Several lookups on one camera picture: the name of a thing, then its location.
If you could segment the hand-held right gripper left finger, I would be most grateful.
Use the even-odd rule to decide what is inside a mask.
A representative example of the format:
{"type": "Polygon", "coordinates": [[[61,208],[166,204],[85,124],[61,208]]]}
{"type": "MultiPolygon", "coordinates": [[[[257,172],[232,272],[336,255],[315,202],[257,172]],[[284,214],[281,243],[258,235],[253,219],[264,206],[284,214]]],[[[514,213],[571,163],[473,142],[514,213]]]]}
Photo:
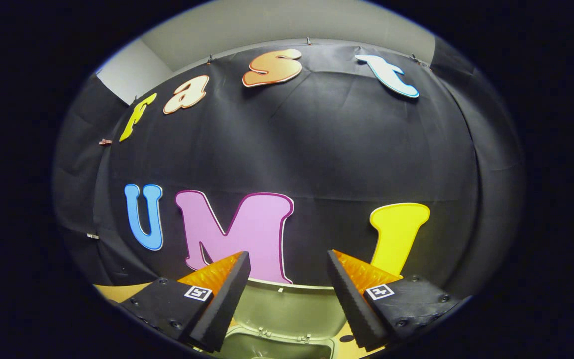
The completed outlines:
{"type": "Polygon", "coordinates": [[[248,252],[237,252],[182,279],[160,277],[117,308],[166,342],[218,352],[250,272],[248,252]]]}

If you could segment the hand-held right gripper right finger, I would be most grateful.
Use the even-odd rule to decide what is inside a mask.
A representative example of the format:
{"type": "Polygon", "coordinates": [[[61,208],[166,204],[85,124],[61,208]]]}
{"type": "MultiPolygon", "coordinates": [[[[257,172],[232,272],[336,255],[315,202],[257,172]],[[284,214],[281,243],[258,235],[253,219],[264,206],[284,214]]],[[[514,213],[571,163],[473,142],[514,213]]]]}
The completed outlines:
{"type": "Polygon", "coordinates": [[[327,270],[357,345],[371,351],[397,346],[430,332],[463,305],[426,279],[405,279],[337,250],[327,270]]]}

